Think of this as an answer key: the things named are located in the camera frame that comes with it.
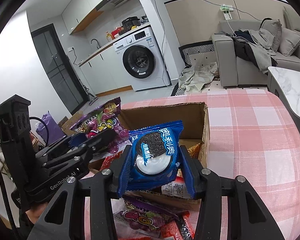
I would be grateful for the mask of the person's left hand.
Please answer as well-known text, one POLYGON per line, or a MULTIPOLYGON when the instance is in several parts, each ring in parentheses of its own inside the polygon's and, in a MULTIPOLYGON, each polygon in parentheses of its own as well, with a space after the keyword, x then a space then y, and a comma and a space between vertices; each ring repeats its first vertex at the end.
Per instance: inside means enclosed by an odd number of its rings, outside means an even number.
POLYGON ((42 203, 36 206, 31 207, 28 211, 26 211, 26 215, 29 218, 30 222, 32 222, 33 224, 36 224, 36 222, 38 221, 39 217, 41 216, 41 214, 44 212, 44 210, 46 209, 48 203, 42 203))

